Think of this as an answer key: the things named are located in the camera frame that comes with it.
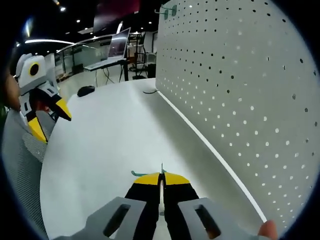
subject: open laptop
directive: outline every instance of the open laptop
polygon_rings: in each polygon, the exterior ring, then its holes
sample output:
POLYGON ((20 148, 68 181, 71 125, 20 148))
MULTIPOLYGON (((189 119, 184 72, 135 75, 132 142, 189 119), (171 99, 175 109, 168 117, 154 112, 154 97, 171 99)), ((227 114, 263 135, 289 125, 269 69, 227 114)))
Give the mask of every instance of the open laptop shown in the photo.
POLYGON ((110 48, 109 48, 109 54, 106 60, 96 62, 89 66, 85 66, 84 69, 93 71, 105 65, 109 65, 109 64, 119 62, 121 60, 125 60, 125 54, 126 54, 130 29, 131 27, 112 36, 110 48))

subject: white table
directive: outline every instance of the white table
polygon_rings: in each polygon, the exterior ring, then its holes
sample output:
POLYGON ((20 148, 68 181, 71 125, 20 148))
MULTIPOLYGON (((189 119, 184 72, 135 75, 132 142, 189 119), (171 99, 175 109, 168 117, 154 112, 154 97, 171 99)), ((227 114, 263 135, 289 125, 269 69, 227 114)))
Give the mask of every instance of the white table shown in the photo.
MULTIPOLYGON (((161 163, 189 179, 199 197, 258 231, 261 219, 212 152, 158 93, 143 93, 154 89, 155 79, 144 79, 70 98, 72 121, 57 121, 41 172, 41 211, 50 239, 76 233, 89 215, 124 197, 136 179, 131 170, 160 172, 161 163)), ((156 230, 154 239, 164 239, 160 235, 156 230)))

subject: chair backrest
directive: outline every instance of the chair backrest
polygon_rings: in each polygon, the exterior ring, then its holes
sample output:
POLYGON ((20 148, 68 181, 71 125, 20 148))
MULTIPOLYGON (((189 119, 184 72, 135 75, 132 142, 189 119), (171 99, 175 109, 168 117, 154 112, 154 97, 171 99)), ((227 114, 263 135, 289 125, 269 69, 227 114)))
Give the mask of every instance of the chair backrest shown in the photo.
POLYGON ((18 112, 9 111, 1 143, 3 165, 27 217, 45 235, 40 206, 40 176, 46 147, 31 135, 18 112))

